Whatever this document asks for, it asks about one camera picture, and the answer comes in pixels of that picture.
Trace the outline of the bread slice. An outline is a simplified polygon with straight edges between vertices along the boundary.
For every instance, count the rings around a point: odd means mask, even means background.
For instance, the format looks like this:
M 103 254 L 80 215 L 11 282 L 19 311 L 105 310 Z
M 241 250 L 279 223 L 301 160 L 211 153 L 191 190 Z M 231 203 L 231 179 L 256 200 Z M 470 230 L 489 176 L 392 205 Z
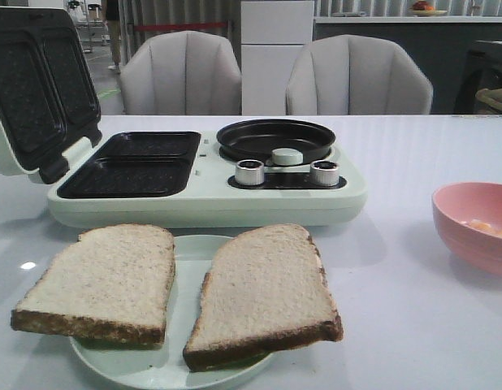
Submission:
M 79 235 L 11 311 L 15 331 L 136 345 L 165 339 L 175 238 L 154 225 Z
M 243 232 L 217 250 L 183 358 L 191 371 L 207 371 L 343 337 L 310 233 L 276 224 Z

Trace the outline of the pink plastic bowl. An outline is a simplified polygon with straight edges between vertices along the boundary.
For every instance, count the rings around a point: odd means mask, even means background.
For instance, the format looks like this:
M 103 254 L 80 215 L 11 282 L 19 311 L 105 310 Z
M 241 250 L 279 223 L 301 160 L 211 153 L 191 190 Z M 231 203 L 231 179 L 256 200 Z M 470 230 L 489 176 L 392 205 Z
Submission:
M 435 228 L 458 258 L 502 275 L 502 238 L 465 226 L 479 219 L 502 228 L 502 184 L 460 182 L 437 189 L 433 196 Z

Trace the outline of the mint green hinged lid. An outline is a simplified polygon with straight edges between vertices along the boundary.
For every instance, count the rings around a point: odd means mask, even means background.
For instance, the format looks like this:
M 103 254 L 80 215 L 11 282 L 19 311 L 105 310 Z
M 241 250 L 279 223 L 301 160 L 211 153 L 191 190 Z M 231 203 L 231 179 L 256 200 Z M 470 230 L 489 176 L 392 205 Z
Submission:
M 70 15 L 0 6 L 0 173 L 58 181 L 70 169 L 69 148 L 101 140 L 100 118 Z

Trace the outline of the orange shrimp piece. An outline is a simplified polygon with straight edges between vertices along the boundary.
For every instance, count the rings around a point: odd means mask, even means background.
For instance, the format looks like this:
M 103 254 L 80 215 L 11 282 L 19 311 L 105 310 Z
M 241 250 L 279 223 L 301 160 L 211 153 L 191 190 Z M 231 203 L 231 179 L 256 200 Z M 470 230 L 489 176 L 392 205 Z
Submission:
M 486 234 L 502 238 L 502 228 L 495 227 L 494 225 L 484 222 L 482 220 L 471 219 L 470 221 L 463 222 L 463 224 L 470 228 L 476 229 L 480 232 L 484 232 Z

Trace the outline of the mint green breakfast maker base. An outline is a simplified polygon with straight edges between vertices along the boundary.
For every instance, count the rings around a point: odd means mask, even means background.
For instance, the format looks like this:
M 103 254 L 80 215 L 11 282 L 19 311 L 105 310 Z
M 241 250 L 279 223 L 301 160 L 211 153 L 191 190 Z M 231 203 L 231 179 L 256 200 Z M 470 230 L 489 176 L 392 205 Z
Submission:
M 67 226 L 151 223 L 165 228 L 329 225 L 354 219 L 367 188 L 341 148 L 330 150 L 340 179 L 313 185 L 309 167 L 268 167 L 265 183 L 236 183 L 214 132 L 122 132 L 91 149 L 48 193 Z

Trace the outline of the silver control knob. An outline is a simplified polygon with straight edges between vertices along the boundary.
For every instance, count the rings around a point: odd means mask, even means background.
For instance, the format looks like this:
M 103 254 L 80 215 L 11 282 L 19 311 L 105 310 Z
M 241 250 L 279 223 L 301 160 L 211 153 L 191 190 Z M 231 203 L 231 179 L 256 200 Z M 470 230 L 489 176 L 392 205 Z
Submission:
M 339 183 L 340 166 L 337 162 L 317 160 L 310 164 L 309 181 L 322 187 L 333 187 Z
M 235 181 L 245 186 L 262 185 L 265 180 L 264 163 L 256 159 L 240 160 L 236 163 Z

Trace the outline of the black round frying pan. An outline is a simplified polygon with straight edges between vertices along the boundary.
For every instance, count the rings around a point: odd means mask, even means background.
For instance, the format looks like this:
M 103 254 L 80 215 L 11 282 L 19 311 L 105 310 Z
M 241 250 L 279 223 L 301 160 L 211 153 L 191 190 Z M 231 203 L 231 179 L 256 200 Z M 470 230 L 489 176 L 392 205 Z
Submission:
M 253 119 L 232 123 L 217 134 L 220 151 L 233 160 L 272 158 L 280 148 L 297 150 L 304 164 L 325 158 L 335 142 L 335 133 L 320 124 L 294 119 Z

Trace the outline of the right silver control knob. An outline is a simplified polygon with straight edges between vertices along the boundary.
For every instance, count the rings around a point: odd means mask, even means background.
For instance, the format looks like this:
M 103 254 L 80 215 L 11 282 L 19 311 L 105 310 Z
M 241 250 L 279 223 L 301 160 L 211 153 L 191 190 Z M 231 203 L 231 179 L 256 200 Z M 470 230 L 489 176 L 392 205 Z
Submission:
M 337 162 L 317 160 L 310 164 L 309 181 L 322 187 L 333 187 L 339 183 L 340 166 Z

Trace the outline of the left beige upholstered chair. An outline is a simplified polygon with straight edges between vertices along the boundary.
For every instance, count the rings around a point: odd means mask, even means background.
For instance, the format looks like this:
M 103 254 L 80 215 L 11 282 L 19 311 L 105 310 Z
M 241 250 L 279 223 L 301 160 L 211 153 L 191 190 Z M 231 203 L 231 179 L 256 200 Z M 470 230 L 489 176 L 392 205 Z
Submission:
M 241 82 L 230 41 L 197 31 L 151 37 L 119 81 L 127 115 L 240 115 Z

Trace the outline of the beige upholstered chair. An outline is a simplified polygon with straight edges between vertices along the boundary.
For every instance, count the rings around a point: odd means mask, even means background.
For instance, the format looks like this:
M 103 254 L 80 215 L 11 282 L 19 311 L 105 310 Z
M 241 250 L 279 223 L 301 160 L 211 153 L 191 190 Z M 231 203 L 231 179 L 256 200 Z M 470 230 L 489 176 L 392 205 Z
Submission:
M 433 86 L 398 44 L 339 35 L 296 57 L 285 93 L 288 115 L 428 115 Z
M 230 41 L 197 31 L 151 37 L 119 81 L 127 115 L 240 115 L 241 82 Z

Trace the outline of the right beige upholstered chair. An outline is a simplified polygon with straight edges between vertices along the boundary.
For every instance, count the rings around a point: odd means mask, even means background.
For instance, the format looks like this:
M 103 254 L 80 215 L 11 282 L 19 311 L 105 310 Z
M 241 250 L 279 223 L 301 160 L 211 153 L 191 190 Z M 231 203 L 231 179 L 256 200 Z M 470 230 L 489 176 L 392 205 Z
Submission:
M 288 115 L 428 115 L 433 86 L 398 44 L 339 35 L 296 57 L 285 93 Z

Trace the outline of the mint green round plate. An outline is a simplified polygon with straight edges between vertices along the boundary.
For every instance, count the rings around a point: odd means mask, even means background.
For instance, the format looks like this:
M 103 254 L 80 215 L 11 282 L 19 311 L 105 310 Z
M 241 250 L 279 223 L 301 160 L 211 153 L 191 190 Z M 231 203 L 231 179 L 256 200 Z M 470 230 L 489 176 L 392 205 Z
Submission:
M 158 346 L 71 338 L 80 360 L 102 377 L 136 389 L 231 389 L 252 379 L 273 359 L 271 354 L 237 362 L 221 370 L 192 372 L 183 348 L 199 313 L 202 281 L 228 236 L 175 238 L 175 279 L 167 303 L 165 341 Z

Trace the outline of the red barrier tape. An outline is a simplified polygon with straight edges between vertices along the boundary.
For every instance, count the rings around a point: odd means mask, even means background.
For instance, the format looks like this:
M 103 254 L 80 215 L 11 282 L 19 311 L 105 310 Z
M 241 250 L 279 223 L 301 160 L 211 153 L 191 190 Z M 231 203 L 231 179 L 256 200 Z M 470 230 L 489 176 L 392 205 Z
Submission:
M 228 26 L 229 26 L 228 21 L 203 22 L 203 23 L 191 23 L 191 24 L 145 24 L 145 25 L 133 25 L 132 30 L 134 32 L 171 32 L 171 31 L 186 31 L 186 30 L 201 31 L 212 28 L 227 28 Z

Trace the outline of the person walking in background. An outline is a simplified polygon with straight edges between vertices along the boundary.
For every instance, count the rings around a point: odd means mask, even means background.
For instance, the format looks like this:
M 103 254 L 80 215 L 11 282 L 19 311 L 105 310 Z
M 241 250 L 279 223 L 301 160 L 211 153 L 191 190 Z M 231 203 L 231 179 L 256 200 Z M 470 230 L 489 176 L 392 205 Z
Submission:
M 110 51 L 112 57 L 112 65 L 108 68 L 119 74 L 120 72 L 120 16 L 119 16 L 119 1 L 118 0 L 103 0 L 102 19 L 106 23 L 110 37 Z

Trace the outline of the grey counter with white top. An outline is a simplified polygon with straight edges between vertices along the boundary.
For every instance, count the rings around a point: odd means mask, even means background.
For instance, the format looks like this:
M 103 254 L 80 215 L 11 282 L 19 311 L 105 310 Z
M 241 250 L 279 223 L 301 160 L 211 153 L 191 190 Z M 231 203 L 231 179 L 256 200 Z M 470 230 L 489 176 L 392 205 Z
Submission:
M 357 35 L 401 46 L 432 83 L 432 114 L 473 114 L 502 88 L 502 17 L 318 17 L 313 39 Z

